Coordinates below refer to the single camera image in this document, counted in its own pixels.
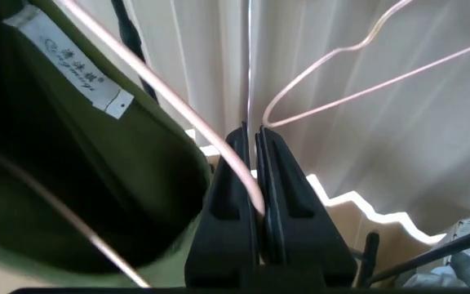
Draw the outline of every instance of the clothing label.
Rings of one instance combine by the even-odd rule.
[[[27,4],[3,22],[26,36],[97,109],[119,119],[133,101],[39,8]]]

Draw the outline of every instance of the dark green fabric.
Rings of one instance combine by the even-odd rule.
[[[176,258],[177,267],[163,270],[161,283],[171,284],[170,272],[181,281],[187,247],[175,240],[184,230],[186,244],[193,236],[193,229],[186,228],[200,212],[209,184],[206,159],[52,1],[30,2],[135,100],[119,120],[94,108],[27,38],[2,24],[23,2],[0,0],[0,152],[55,192],[149,282],[150,275],[158,275],[150,265],[173,243],[180,253],[166,259]],[[0,261],[56,283],[129,284],[79,232],[1,167]],[[160,269],[165,261],[158,264]]]

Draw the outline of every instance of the white label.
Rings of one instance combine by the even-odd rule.
[[[119,119],[133,101],[39,8],[27,4],[3,22],[25,35],[97,109]]]

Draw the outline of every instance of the black pole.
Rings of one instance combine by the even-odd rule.
[[[386,278],[391,278],[392,276],[405,273],[408,270],[415,269],[419,266],[426,265],[429,262],[435,261],[437,259],[461,252],[465,249],[470,248],[470,234],[463,236],[462,238],[457,238],[454,241],[451,241],[437,249],[431,250],[430,252],[425,252],[410,261],[405,263],[393,266],[391,269],[386,269],[384,272],[376,274],[370,278],[367,283],[372,284],[378,281],[385,280]]]
[[[113,10],[117,15],[117,20],[119,23],[119,34],[121,35],[121,41],[134,52],[137,57],[144,61],[143,50],[140,46],[140,37],[137,33],[137,29],[134,24],[131,22],[124,2],[122,0],[112,0]],[[143,79],[140,80],[143,85],[143,89],[155,100],[157,101],[157,96],[153,88],[148,85]]]
[[[367,282],[373,275],[376,265],[376,253],[379,250],[380,236],[376,232],[367,234],[366,245],[364,247],[364,254],[362,255],[364,261],[360,264],[360,271],[358,272],[357,287],[369,287]]]

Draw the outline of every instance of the white curtain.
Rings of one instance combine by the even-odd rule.
[[[393,0],[124,0],[147,63],[222,136],[250,124],[296,74],[360,42]],[[110,1],[79,0],[118,36]],[[98,46],[95,36],[89,35]],[[470,46],[470,1],[415,0],[364,50],[308,76],[272,120],[323,105]],[[104,53],[132,79],[135,73]],[[185,122],[162,98],[161,106]],[[356,190],[434,234],[470,216],[470,53],[275,131],[330,197]],[[201,137],[200,145],[207,145]]]

